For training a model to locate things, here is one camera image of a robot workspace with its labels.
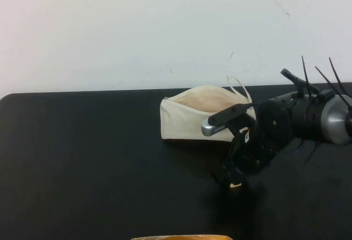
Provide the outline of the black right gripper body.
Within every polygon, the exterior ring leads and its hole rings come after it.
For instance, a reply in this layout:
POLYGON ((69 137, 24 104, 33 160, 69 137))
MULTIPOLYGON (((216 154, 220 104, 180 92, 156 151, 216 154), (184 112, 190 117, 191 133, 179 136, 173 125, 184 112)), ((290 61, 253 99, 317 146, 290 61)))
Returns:
POLYGON ((230 120, 226 126, 234 134, 230 151, 224 158, 226 174, 257 174, 274 158, 278 144, 257 122, 230 120))

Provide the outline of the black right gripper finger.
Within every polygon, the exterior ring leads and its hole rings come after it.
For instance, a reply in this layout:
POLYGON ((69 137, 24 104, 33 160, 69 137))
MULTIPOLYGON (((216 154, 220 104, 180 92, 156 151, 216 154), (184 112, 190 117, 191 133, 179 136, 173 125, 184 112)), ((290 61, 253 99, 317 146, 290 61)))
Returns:
POLYGON ((229 187, 232 183, 232 173, 228 167, 221 164, 212 174, 215 182, 221 187, 229 187))
POLYGON ((241 186, 246 180, 245 175, 237 168, 232 168, 229 173, 229 183, 231 186, 241 186))

